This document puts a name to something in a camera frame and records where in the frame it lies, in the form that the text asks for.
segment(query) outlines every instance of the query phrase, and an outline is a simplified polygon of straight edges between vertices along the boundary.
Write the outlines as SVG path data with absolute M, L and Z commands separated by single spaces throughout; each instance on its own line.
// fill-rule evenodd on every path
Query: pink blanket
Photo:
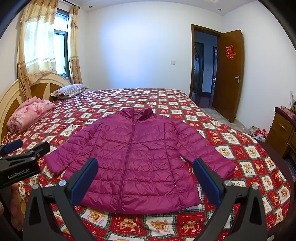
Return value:
M 11 133 L 23 132 L 55 107 L 49 100 L 41 100 L 34 96 L 15 110 L 7 122 L 7 127 Z

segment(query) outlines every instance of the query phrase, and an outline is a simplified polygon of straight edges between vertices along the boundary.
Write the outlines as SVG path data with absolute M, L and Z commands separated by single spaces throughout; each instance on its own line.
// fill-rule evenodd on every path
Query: wooden headboard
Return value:
M 53 101 L 53 97 L 49 94 L 69 84 L 70 83 L 64 77 L 56 73 L 47 74 L 31 86 L 32 97 L 36 96 L 40 99 Z M 9 129 L 6 127 L 9 118 L 21 103 L 19 81 L 16 80 L 0 99 L 1 141 L 9 132 Z

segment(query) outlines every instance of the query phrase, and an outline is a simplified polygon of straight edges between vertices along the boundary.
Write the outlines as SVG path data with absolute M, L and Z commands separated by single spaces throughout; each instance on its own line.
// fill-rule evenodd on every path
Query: window frame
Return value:
M 64 15 L 64 16 L 67 16 L 69 18 L 69 13 L 62 10 L 62 9 L 58 8 L 57 13 L 59 13 L 61 15 Z M 66 73 L 61 75 L 61 76 L 64 77 L 64 78 L 68 78 L 68 77 L 70 77 L 69 56 L 68 56 L 68 32 L 54 29 L 54 35 L 55 34 L 63 35 L 64 38 L 65 38 L 65 51 L 64 52 L 65 52 L 65 60 L 66 60 L 66 63 L 65 63 L 65 71 L 66 71 Z

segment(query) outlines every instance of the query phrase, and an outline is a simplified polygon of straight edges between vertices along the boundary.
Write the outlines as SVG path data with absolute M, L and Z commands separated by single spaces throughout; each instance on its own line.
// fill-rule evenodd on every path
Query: curtain rod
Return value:
M 67 3 L 69 3 L 69 4 L 73 5 L 73 6 L 76 6 L 76 7 L 80 8 L 79 6 L 75 5 L 74 3 L 69 2 L 67 0 L 62 0 L 62 1 L 67 2 Z

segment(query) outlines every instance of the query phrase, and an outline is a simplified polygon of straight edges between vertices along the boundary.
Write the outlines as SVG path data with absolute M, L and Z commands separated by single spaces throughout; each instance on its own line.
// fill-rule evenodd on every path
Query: screw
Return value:
M 61 180 L 59 181 L 59 186 L 63 187 L 67 184 L 67 181 L 66 180 Z
M 34 184 L 34 185 L 32 186 L 32 188 L 33 188 L 34 190 L 38 189 L 38 187 L 39 187 L 38 184 Z
M 256 184 L 256 183 L 253 183 L 253 184 L 252 184 L 252 188 L 253 188 L 254 190 L 257 190 L 258 187 L 259 187 L 258 184 Z
M 230 180 L 225 180 L 224 184 L 228 187 L 230 187 L 232 185 L 232 182 Z

